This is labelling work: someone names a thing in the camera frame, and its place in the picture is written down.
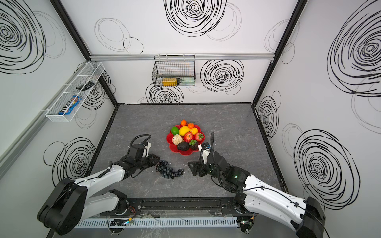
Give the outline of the small yellow fake pear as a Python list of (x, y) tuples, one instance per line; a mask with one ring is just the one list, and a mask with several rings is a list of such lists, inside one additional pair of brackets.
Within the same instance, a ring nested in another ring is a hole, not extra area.
[(190, 129), (190, 132), (193, 134), (193, 135), (196, 135), (198, 133), (198, 129), (196, 127), (193, 127)]

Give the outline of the red fake apple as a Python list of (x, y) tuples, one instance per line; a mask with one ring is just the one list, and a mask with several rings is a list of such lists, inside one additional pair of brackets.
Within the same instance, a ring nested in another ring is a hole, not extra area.
[(186, 134), (183, 136), (183, 140), (184, 140), (184, 142), (186, 142), (186, 143), (190, 143), (190, 142), (193, 140), (193, 134), (192, 134), (191, 132), (186, 133)]

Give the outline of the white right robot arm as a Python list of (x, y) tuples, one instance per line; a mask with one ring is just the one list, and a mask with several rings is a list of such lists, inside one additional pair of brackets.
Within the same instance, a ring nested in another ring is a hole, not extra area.
[(189, 162), (188, 167), (194, 176), (209, 175), (217, 179), (219, 186), (234, 193), (235, 208), (240, 213), (266, 216), (286, 225), (300, 238), (324, 236), (326, 217), (316, 199), (304, 199), (276, 189), (250, 172), (231, 166), (210, 149), (201, 150), (199, 160)]

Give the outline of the dark fake grape bunch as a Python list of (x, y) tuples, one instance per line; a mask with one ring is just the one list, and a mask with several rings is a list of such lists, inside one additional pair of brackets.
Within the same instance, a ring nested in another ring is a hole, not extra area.
[(175, 179), (184, 175), (184, 169), (174, 169), (165, 160), (160, 160), (156, 165), (156, 172), (166, 179)]

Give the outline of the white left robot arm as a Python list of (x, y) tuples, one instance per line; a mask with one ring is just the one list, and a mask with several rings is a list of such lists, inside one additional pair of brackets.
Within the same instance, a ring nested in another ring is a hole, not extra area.
[(58, 235), (66, 235), (79, 222), (94, 215), (104, 212), (124, 215), (129, 209), (124, 193), (116, 189), (96, 193), (156, 166), (160, 157), (150, 153), (150, 147), (149, 142), (131, 145), (124, 157), (106, 169), (84, 178), (61, 180), (42, 205), (37, 220)]

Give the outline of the yellow fake lemon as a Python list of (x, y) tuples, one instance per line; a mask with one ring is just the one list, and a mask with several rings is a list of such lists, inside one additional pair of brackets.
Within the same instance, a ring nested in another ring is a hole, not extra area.
[(180, 136), (184, 136), (185, 134), (189, 133), (190, 132), (190, 128), (188, 126), (182, 126), (180, 129), (179, 129), (179, 135)]

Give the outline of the green fake pepper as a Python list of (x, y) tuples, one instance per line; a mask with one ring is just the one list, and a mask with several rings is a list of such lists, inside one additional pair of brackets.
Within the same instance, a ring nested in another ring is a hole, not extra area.
[(171, 134), (173, 136), (178, 135), (179, 134), (179, 128), (177, 126), (172, 127), (171, 128)]

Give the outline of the dark fake avocado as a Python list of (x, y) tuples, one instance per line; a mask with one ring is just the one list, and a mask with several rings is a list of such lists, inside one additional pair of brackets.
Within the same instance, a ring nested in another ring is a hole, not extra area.
[(186, 143), (186, 142), (182, 142), (180, 143), (178, 146), (177, 146), (177, 149), (179, 151), (188, 151), (190, 149), (190, 146), (189, 146), (189, 143)]

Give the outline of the green fake mangosteen half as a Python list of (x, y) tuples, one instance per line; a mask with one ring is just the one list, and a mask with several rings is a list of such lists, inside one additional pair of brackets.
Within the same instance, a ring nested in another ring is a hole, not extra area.
[(198, 151), (199, 142), (197, 140), (191, 140), (189, 146), (191, 150)]

